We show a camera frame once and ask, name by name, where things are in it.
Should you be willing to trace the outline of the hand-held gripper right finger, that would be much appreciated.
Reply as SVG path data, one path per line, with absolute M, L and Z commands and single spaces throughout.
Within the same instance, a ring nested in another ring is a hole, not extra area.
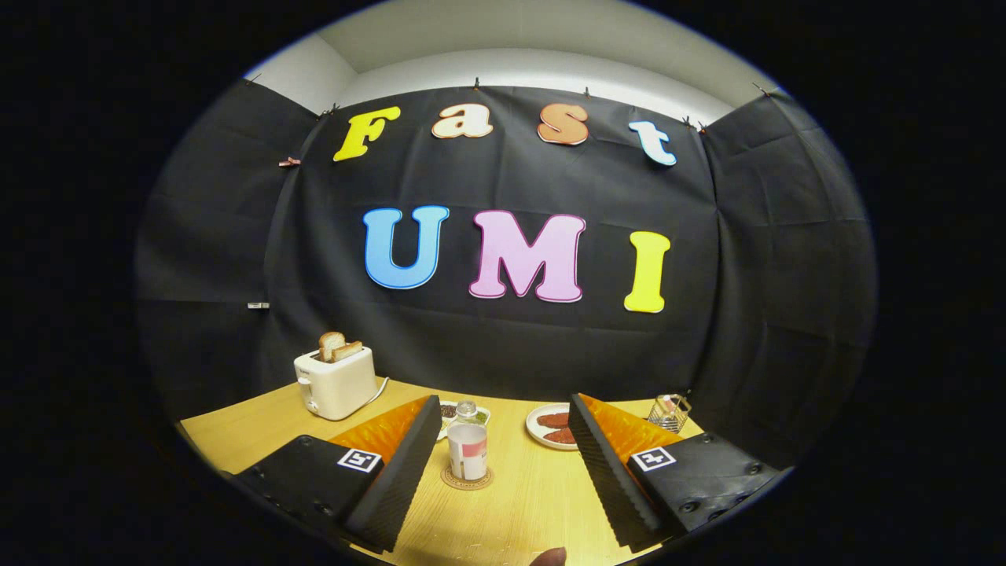
M 569 427 L 618 544 L 632 551 L 704 533 L 791 473 L 719 435 L 684 439 L 589 395 L 571 396 Z

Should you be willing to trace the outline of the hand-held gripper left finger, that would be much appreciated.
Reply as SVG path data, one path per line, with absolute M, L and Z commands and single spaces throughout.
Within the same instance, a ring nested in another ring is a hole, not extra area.
M 392 551 L 441 425 L 424 395 L 330 439 L 299 435 L 229 481 L 332 543 Z

